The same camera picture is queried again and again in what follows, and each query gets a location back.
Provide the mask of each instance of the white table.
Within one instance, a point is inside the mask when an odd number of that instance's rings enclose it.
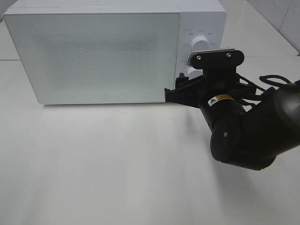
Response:
[[[262,86],[260,75],[300,78],[294,50],[269,50],[238,72]],[[1,225],[299,224],[300,147],[260,172],[225,165],[200,110],[43,106],[20,61],[0,61],[0,107]]]

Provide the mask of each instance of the white microwave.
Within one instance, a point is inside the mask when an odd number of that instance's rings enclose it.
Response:
[[[3,16],[42,104],[164,102],[191,52],[219,48],[218,0],[18,0]]]

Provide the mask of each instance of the label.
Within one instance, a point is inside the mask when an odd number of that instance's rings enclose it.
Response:
[[[217,103],[218,101],[222,101],[222,100],[234,100],[233,97],[231,97],[230,95],[217,95],[215,97],[212,97],[207,103],[209,106],[212,106],[213,104]]]

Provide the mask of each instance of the black robotic arm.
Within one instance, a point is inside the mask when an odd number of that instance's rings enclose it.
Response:
[[[300,145],[300,80],[261,76],[261,81],[279,87],[264,90],[236,73],[243,61],[244,54],[234,49],[190,53],[188,64],[203,69],[203,75],[188,80],[180,74],[175,89],[165,89],[165,101],[201,109],[212,131],[210,150],[216,160],[261,170]],[[257,89],[263,93],[256,95]],[[246,112],[243,105],[252,109]]]

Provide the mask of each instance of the white knob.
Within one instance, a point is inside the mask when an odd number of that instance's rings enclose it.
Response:
[[[207,50],[210,48],[210,41],[204,35],[195,37],[191,42],[193,52]]]
[[[194,79],[201,75],[203,75],[203,71],[199,69],[195,69],[193,67],[189,67],[185,72],[185,76],[188,76],[189,80]]]

